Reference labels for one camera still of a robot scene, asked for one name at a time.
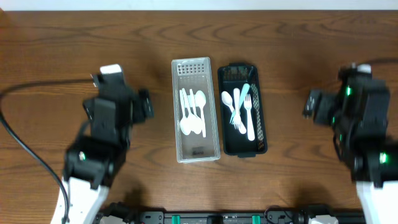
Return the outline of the white spoon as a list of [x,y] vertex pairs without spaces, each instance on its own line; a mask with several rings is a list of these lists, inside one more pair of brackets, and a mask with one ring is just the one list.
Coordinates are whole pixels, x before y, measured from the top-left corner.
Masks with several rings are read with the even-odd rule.
[[182,88],[182,94],[183,94],[183,97],[184,97],[184,100],[185,100],[185,104],[188,106],[188,116],[187,116],[188,124],[190,126],[191,131],[193,131],[194,130],[193,113],[191,111],[191,107],[190,107],[190,104],[189,104],[188,96],[187,96],[187,93],[186,93],[184,88]]
[[243,123],[240,124],[236,124],[234,122],[234,116],[235,116],[235,109],[233,106],[233,98],[232,96],[227,92],[227,91],[223,91],[221,93],[221,100],[222,102],[229,108],[229,110],[231,111],[231,121],[230,123],[234,126],[235,129],[237,129],[241,134],[246,134],[246,128],[244,127]]
[[191,129],[189,127],[187,117],[185,116],[185,103],[183,99],[182,90],[180,90],[179,93],[180,93],[180,105],[182,109],[182,119],[180,120],[180,129],[184,135],[188,136],[191,133]]

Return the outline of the white spoon crossed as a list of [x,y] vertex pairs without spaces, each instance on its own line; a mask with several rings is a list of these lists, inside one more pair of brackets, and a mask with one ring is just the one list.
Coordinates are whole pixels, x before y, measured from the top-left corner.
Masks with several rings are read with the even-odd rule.
[[193,90],[190,89],[190,100],[191,100],[191,107],[193,110],[193,125],[194,125],[194,133],[195,134],[200,134],[201,133],[201,119],[197,116],[197,111],[196,111],[196,105],[195,105],[195,99],[194,99],[194,94]]

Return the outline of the white spoon crossing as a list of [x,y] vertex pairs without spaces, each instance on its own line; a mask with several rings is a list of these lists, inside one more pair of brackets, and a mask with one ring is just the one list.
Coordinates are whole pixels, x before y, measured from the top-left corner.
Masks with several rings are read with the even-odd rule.
[[195,103],[200,109],[200,118],[201,118],[201,124],[202,124],[202,135],[205,138],[206,137],[206,126],[205,126],[205,115],[204,115],[204,106],[206,105],[206,97],[204,92],[201,90],[198,90],[195,94]]

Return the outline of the white fork diagonal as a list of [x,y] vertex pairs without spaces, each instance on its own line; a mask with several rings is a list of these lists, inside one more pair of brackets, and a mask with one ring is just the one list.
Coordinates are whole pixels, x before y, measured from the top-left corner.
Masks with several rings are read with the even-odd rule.
[[247,114],[247,135],[248,135],[248,140],[249,141],[253,141],[253,140],[255,140],[255,134],[254,134],[253,121],[252,121],[252,114],[251,114],[252,101],[251,101],[250,94],[246,95],[243,105],[244,105],[244,108],[245,108],[246,114]]

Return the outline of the pale green fork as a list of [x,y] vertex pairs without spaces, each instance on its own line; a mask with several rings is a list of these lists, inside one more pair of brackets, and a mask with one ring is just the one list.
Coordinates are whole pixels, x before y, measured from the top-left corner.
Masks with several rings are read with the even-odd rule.
[[[250,89],[250,85],[248,83],[245,83],[243,85],[243,87],[242,87],[241,94],[240,94],[240,97],[239,97],[239,107],[242,107],[242,105],[244,103],[245,96],[248,94],[249,89]],[[232,115],[231,115],[231,118],[230,118],[230,123],[231,124],[233,124],[233,119],[234,119],[235,114],[236,114],[236,112],[233,111]]]

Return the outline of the white fork top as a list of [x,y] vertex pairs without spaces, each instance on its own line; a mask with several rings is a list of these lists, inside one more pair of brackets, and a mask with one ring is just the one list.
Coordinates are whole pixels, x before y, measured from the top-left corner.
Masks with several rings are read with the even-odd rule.
[[234,125],[236,126],[237,129],[239,129],[241,126],[241,117],[239,112],[240,89],[235,88],[233,90],[233,95],[234,95],[234,107],[235,107]]

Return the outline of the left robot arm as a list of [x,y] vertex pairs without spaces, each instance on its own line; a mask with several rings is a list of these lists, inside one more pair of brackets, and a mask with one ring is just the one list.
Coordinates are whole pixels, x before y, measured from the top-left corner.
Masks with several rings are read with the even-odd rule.
[[126,161],[134,124],[154,117],[146,89],[134,91],[122,72],[93,75],[99,93],[83,102],[88,121],[67,149],[52,223],[92,223]]

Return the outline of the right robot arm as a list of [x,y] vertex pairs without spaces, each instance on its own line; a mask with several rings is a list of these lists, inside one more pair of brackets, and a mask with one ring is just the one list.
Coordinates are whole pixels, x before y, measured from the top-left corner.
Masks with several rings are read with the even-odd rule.
[[336,93],[312,89],[303,116],[333,130],[339,161],[351,173],[366,223],[397,222],[397,141],[387,135],[391,93],[369,64],[338,72]]

